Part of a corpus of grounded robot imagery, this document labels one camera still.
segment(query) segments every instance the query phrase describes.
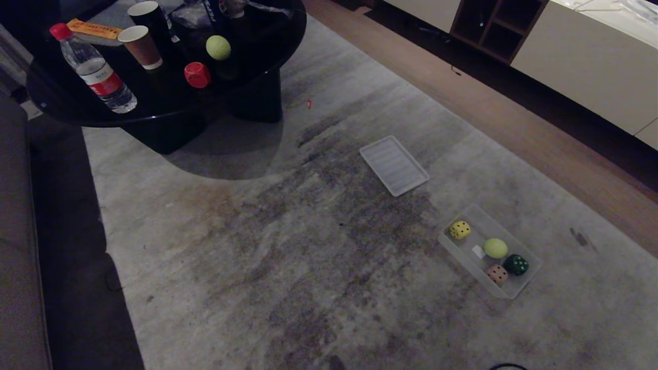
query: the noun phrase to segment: transparent box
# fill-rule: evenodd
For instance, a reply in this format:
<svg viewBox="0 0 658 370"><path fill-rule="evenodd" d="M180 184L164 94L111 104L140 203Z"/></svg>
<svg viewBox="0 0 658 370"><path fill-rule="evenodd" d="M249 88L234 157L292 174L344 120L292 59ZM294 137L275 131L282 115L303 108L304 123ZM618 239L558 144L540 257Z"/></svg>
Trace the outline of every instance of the transparent box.
<svg viewBox="0 0 658 370"><path fill-rule="evenodd" d="M450 235L450 226L464 220L471 228L471 234L462 240L455 240ZM483 258L474 251L476 246L484 247L484 242L490 238L503 240L509 249L507 256L513 254L521 255L526 259L530 268L521 275L515 276L510 274L507 281L502 285L494 283L487 276L487 269L495 263L503 264L503 259L494 259L487 255ZM507 232L493 218L487 215L477 205L470 205L461 212L455 219L446 225L439 235L439 243L450 252L450 254L466 267L468 271L482 284L491 294L498 298L507 298L513 300L519 292L528 284L534 275L542 268L544 262L541 258L532 253L523 243L519 242L512 234Z"/></svg>

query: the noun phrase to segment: brown paper cup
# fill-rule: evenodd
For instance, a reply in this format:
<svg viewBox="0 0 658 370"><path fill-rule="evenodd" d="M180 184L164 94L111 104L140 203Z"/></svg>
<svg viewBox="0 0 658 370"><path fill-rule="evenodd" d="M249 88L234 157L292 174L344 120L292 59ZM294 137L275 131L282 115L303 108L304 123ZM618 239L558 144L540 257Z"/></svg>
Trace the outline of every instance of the brown paper cup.
<svg viewBox="0 0 658 370"><path fill-rule="evenodd" d="M126 28L116 38L121 41L137 62L144 69L156 69L163 64L163 59L149 35L146 26L133 26Z"/></svg>

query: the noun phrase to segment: green dice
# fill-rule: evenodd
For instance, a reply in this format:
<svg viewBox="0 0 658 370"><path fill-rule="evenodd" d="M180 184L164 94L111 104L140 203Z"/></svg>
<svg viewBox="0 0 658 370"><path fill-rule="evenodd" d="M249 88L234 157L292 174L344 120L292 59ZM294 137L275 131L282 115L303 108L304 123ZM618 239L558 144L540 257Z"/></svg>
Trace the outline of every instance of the green dice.
<svg viewBox="0 0 658 370"><path fill-rule="evenodd" d="M519 256L518 254L513 254L509 256L505 262L503 262L503 267L505 270L507 270L508 273L519 277L526 273L526 271L530 268L530 265L525 258Z"/></svg>

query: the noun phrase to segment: sofa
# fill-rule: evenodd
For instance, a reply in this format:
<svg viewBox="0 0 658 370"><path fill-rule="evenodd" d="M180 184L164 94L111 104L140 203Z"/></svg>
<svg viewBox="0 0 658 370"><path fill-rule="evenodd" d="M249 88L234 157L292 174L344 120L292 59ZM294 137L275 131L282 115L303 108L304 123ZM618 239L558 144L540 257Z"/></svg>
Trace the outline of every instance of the sofa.
<svg viewBox="0 0 658 370"><path fill-rule="evenodd" d="M52 369L25 111L0 97L0 369Z"/></svg>

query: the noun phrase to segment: red bottle cap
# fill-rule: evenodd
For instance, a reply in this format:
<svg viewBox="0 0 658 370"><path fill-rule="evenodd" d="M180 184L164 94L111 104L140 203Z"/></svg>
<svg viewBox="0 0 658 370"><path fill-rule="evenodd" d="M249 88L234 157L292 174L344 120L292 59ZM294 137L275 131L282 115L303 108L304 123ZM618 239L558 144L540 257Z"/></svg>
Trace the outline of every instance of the red bottle cap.
<svg viewBox="0 0 658 370"><path fill-rule="evenodd" d="M210 71L203 63L192 62L185 66L185 79L192 87L203 89L210 84Z"/></svg>
<svg viewBox="0 0 658 370"><path fill-rule="evenodd" d="M50 27L50 34L58 40L65 40L73 36L73 32L71 32L65 23L58 23Z"/></svg>

